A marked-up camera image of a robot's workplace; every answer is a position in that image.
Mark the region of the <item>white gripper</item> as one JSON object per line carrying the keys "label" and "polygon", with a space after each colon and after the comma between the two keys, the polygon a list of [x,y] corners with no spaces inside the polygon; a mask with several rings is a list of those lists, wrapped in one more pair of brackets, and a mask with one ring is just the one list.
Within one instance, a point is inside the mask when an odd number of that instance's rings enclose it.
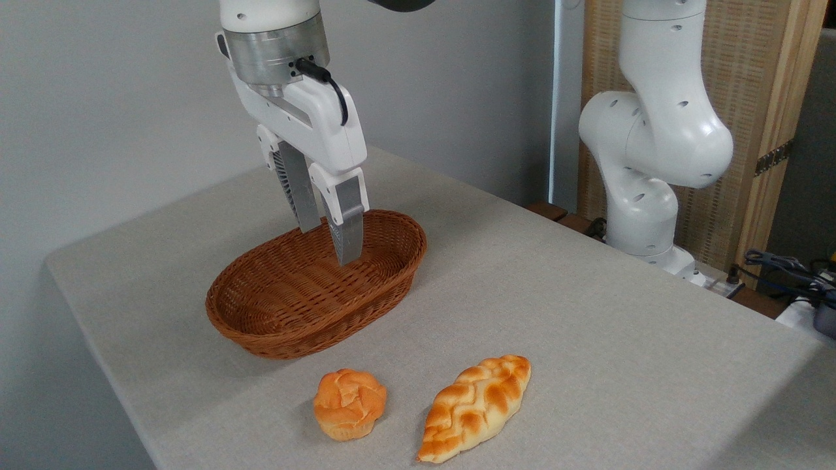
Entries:
{"label": "white gripper", "polygon": [[[341,125],[340,101],[329,84],[304,77],[281,87],[281,97],[268,99],[242,82],[233,66],[228,71],[243,107],[259,122],[257,137],[264,161],[280,179],[300,231],[309,232],[321,224],[314,185],[321,195],[338,263],[345,266],[357,260],[363,249],[364,213],[370,210],[359,168],[368,152],[349,92],[342,90],[349,119]],[[308,169],[303,154],[317,164]]]}

